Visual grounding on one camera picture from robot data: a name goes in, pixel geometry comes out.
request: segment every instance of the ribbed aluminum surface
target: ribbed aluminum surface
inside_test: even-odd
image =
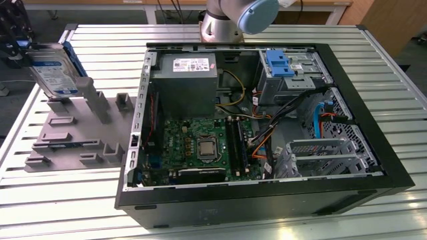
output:
[[[344,215],[146,230],[115,210],[119,168],[25,172],[50,108],[35,88],[2,147],[0,238],[18,239],[426,239],[426,98],[370,33],[354,26],[274,26],[246,42],[330,44],[417,184]],[[147,42],[198,42],[197,25],[81,25],[71,43],[95,87],[135,95]]]

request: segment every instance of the green circuit board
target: green circuit board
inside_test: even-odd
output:
[[[254,136],[251,121],[241,121],[245,137]],[[202,161],[198,158],[198,139],[211,138],[217,140],[218,158]],[[241,176],[233,173],[229,155],[226,120],[225,119],[189,119],[167,120],[165,123],[163,155],[159,161],[162,167],[154,172],[153,177],[157,185],[169,184],[169,176],[165,171],[179,168],[215,167],[226,169],[227,181],[257,180],[261,178],[259,164],[249,166],[249,173]]]

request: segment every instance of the floor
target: floor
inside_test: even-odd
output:
[[[186,24],[198,23],[198,11],[183,11]],[[165,23],[162,12],[158,11],[159,24]],[[33,28],[37,34],[38,42],[57,42],[65,31],[67,24],[147,24],[146,13],[143,11],[59,11],[57,20],[51,20],[47,11],[29,11]],[[178,24],[178,14],[170,13],[167,24]],[[401,65],[412,65],[408,75],[420,87],[421,91],[427,95],[427,44],[417,45],[412,41],[401,55],[396,59]],[[15,119],[21,113],[27,97],[34,88],[34,83],[29,72],[25,69],[10,69],[0,62],[0,84],[10,89],[9,96],[0,97],[0,145]]]

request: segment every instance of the sticker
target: sticker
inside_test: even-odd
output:
[[[74,79],[67,75],[69,68],[61,61],[35,61],[33,67],[51,92],[61,95],[79,92]]]
[[[257,96],[253,97],[253,102],[255,106],[259,105],[259,98]]]
[[[279,146],[277,146],[277,147],[275,147],[275,150],[274,150],[274,154],[281,155],[281,154],[282,154],[282,151],[283,151],[283,148],[279,147]]]
[[[270,173],[270,174],[273,174],[273,166],[270,166],[270,164],[266,162],[266,164],[265,164],[265,169],[267,170],[267,172]]]
[[[201,72],[210,70],[210,59],[207,58],[178,58],[174,60],[174,72]]]
[[[291,69],[303,69],[301,64],[291,64]]]

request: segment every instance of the cpu socket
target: cpu socket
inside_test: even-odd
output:
[[[199,137],[197,144],[198,159],[205,163],[211,163],[215,159],[218,159],[217,137]]]

